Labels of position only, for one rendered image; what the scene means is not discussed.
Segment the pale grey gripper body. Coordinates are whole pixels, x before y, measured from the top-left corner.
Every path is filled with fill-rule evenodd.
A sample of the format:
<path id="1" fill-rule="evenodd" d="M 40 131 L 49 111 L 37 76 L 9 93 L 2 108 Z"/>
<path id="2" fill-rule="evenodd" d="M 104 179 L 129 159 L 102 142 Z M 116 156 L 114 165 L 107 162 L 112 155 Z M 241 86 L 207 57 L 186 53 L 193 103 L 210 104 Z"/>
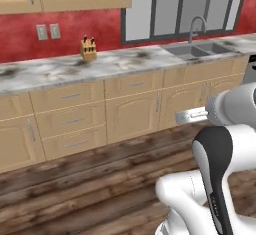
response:
<path id="1" fill-rule="evenodd" d="M 176 113 L 176 123 L 186 124 L 200 122 L 207 119 L 208 112 L 204 107 L 192 108 L 189 110 L 183 110 Z"/>

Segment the light wooden base cupboards run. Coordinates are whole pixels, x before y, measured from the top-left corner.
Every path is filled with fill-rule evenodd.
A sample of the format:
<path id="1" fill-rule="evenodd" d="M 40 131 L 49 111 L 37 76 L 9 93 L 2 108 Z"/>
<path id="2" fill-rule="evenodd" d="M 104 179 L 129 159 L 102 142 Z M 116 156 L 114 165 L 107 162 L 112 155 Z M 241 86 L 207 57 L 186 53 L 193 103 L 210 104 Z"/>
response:
<path id="1" fill-rule="evenodd" d="M 176 125 L 238 86 L 247 56 L 0 96 L 0 173 Z"/>

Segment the grey double sink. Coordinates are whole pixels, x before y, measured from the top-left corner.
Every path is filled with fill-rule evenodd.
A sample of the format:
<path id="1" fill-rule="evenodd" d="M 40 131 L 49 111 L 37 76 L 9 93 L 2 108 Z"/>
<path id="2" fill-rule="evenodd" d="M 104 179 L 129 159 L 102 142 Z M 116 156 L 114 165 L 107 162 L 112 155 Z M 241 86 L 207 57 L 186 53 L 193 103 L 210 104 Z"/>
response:
<path id="1" fill-rule="evenodd" d="M 163 45 L 162 48 L 185 61 L 221 54 L 232 54 L 231 50 L 214 42 L 168 44 Z"/>

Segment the grey curved tap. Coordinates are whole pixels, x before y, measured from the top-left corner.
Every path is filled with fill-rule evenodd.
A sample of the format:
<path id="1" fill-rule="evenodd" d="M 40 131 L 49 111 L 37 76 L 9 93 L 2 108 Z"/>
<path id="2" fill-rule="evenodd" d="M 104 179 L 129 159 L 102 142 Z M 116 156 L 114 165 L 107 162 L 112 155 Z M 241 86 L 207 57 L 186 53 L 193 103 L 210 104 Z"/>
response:
<path id="1" fill-rule="evenodd" d="M 190 32 L 189 32 L 189 38 L 188 38 L 188 43 L 191 44 L 192 40 L 194 37 L 198 36 L 198 33 L 194 31 L 194 24 L 196 20 L 200 20 L 202 22 L 202 32 L 206 33 L 207 30 L 207 23 L 206 20 L 204 19 L 204 17 L 202 16 L 195 16 L 192 21 L 191 21 L 191 25 L 190 25 Z"/>

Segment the grey framed window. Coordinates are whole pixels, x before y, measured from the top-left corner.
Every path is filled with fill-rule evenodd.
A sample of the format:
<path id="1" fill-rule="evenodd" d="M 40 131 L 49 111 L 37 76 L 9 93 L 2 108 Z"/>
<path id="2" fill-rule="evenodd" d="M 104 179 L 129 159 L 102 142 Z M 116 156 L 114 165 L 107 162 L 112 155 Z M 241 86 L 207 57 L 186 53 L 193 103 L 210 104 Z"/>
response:
<path id="1" fill-rule="evenodd" d="M 123 43 L 140 43 L 235 29 L 244 0 L 132 0 L 121 11 Z"/>

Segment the wooden knife block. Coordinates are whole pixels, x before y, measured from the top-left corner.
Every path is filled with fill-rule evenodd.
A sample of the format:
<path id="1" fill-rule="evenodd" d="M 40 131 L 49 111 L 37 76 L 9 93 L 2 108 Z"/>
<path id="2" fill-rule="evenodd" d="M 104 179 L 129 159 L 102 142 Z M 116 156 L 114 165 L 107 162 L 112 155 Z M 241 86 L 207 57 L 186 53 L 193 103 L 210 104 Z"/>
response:
<path id="1" fill-rule="evenodd" d="M 94 60 L 97 57 L 96 43 L 94 38 L 84 36 L 80 42 L 80 54 L 85 61 Z"/>

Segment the grey wall socket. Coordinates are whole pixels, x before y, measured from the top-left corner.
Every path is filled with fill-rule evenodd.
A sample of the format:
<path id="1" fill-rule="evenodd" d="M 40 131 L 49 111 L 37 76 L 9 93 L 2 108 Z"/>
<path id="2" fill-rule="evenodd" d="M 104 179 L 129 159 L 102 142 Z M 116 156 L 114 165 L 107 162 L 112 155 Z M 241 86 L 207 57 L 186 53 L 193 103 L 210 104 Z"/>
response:
<path id="1" fill-rule="evenodd" d="M 51 32 L 52 39 L 60 39 L 61 38 L 60 28 L 59 28 L 58 23 L 50 25 L 50 32 Z"/>
<path id="2" fill-rule="evenodd" d="M 37 30 L 38 39 L 40 41 L 48 39 L 47 29 L 45 25 L 37 25 L 36 30 Z"/>

